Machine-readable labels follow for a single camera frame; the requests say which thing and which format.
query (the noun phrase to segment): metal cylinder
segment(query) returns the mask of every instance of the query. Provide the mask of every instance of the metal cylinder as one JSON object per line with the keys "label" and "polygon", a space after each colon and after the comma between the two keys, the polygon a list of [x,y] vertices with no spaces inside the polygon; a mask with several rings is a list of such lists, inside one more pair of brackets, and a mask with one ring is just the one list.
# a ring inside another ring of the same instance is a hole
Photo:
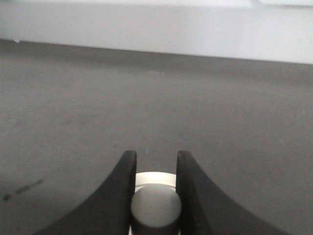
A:
{"label": "metal cylinder", "polygon": [[133,235],[177,235],[181,202],[173,187],[173,175],[163,172],[146,172],[147,176],[137,187],[131,211]]}

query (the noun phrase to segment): gray floor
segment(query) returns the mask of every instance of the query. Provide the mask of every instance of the gray floor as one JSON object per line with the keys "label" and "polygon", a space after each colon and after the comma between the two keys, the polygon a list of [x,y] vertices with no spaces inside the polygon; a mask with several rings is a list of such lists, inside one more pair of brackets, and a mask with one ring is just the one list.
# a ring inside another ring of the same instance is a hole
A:
{"label": "gray floor", "polygon": [[231,197],[313,234],[313,66],[0,41],[0,234],[83,201],[124,150],[190,150]]}

